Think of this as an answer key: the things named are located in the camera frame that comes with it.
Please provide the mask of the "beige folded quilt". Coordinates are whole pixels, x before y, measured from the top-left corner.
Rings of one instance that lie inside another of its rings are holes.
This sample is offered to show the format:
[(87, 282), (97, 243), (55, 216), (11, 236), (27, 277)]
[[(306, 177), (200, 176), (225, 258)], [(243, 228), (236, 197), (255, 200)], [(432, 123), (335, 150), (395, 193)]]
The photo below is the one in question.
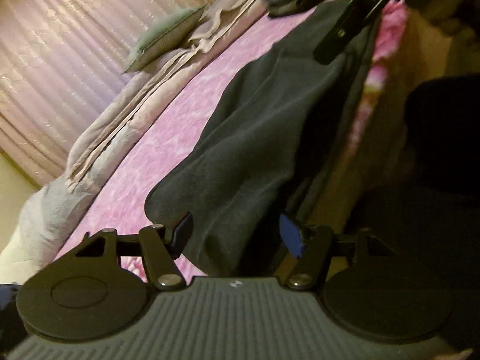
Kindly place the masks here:
[(1, 252), (1, 283), (23, 284), (55, 260), (112, 174), (205, 66), (266, 12), (262, 0), (216, 0), (179, 46), (138, 72), (80, 135), (56, 180), (24, 203)]

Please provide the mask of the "black long-sleeve garment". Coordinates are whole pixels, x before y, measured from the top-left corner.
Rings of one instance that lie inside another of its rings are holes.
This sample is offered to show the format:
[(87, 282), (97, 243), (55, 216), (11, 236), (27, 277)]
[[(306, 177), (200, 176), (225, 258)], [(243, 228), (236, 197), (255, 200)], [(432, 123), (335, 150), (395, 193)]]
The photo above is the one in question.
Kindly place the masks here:
[(318, 189), (352, 117), (374, 51), (368, 26), (330, 64), (313, 51), (347, 0), (320, 4), (221, 95), (192, 152), (149, 192), (145, 214), (169, 228), (186, 214), (184, 255), (215, 276), (265, 275), (281, 214)]

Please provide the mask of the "grey-green pillow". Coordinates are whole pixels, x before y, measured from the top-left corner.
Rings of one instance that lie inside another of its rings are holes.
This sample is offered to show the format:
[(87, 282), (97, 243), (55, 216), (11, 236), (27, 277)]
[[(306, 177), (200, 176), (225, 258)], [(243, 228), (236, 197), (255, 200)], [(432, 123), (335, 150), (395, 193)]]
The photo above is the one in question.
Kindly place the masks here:
[(131, 49), (122, 73), (141, 71), (161, 55), (175, 49), (198, 26), (206, 9), (206, 5), (182, 8), (151, 24)]

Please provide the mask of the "pink rose bed sheet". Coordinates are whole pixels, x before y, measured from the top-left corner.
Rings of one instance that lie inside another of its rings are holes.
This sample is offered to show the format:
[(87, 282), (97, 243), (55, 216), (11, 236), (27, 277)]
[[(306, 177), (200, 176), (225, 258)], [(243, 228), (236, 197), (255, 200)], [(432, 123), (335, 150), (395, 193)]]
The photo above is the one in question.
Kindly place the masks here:
[[(267, 53), (275, 41), (290, 34), (306, 18), (307, 14), (284, 19), (263, 16), (208, 63), (119, 163), (59, 252), (66, 254), (82, 241), (86, 233), (94, 234), (100, 228), (116, 228), (120, 235), (128, 235), (145, 226), (143, 202), (148, 192), (191, 152), (234, 74), (254, 58)], [(334, 178), (327, 181), (327, 190), (320, 196), (322, 202), (337, 204), (329, 211), (334, 228), (343, 222), (374, 168), (367, 164), (365, 170), (360, 170), (357, 163), (368, 138), (367, 127), (377, 105), (383, 103), (387, 66), (397, 53), (407, 22), (408, 11), (403, 2), (392, 1), (386, 5), (377, 33), (372, 67), (360, 87), (361, 98), (357, 102), (346, 147), (334, 166)]]

